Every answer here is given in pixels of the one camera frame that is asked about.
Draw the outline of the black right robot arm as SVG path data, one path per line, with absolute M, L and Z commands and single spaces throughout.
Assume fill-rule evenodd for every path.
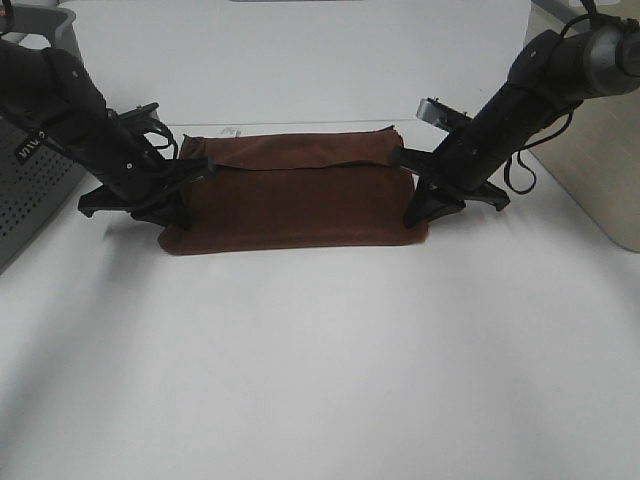
M 419 104 L 418 119 L 446 132 L 432 152 L 396 147 L 392 166 L 418 176 L 403 217 L 411 228 L 462 211 L 467 201 L 503 210 L 506 191 L 490 183 L 505 176 L 534 147 L 532 136 L 559 118 L 570 122 L 586 100 L 625 95 L 639 87 L 639 22 L 601 13 L 594 2 L 559 32 L 534 37 L 512 64 L 505 83 L 474 116 L 436 99 Z

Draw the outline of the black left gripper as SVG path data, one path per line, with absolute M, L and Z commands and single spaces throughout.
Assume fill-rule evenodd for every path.
M 189 230 L 191 216 L 180 188 L 183 183 L 213 177 L 209 157 L 168 160 L 155 149 L 121 144 L 88 144 L 77 160 L 101 186 L 80 197 L 79 211 L 92 217 L 99 211 L 121 211 L 136 221 Z

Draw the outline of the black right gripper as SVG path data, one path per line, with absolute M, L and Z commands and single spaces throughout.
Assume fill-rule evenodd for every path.
M 459 213 L 468 200 L 503 210 L 510 202 L 508 194 L 489 177 L 509 156 L 510 134 L 498 130 L 451 133 L 432 152 L 395 147 L 389 165 L 419 177 L 403 216 L 404 226 L 412 228 L 422 220 Z

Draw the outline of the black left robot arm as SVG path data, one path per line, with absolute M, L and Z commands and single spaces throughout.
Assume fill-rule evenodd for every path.
M 1 43 L 1 114 L 28 137 L 20 160 L 45 144 L 81 165 L 101 185 L 81 196 L 87 217 L 122 211 L 138 221 L 189 229 L 184 187 L 215 171 L 207 157 L 165 158 L 176 150 L 156 103 L 119 114 L 107 107 L 82 63 L 56 48 Z

